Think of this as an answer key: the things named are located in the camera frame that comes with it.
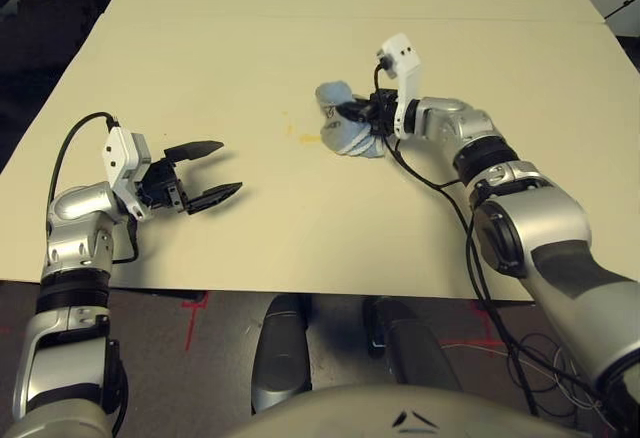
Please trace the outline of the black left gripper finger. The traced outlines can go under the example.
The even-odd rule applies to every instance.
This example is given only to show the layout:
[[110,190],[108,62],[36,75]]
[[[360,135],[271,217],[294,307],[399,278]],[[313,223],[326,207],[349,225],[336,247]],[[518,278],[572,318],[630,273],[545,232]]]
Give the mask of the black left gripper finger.
[[193,161],[204,158],[223,146],[224,144],[222,142],[213,140],[192,141],[167,148],[164,150],[164,155],[166,159],[172,163],[185,160]]
[[205,190],[200,196],[188,199],[185,210],[189,215],[205,211],[229,199],[243,186],[242,182],[222,184]]

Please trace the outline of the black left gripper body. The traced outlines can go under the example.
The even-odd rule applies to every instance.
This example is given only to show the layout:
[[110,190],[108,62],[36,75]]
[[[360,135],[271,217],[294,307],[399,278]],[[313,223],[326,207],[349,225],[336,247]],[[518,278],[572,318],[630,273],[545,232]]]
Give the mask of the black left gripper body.
[[137,198],[149,209],[188,211],[188,197],[175,172],[175,163],[168,157],[153,162],[141,181],[136,183]]

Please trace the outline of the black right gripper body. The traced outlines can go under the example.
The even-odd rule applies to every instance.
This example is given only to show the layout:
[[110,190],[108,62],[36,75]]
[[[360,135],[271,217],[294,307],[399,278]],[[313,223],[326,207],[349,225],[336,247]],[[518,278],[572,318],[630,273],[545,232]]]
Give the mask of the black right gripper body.
[[369,119],[371,134],[375,137],[389,137],[395,133],[394,117],[398,92],[395,89],[380,88],[370,95],[372,115]]

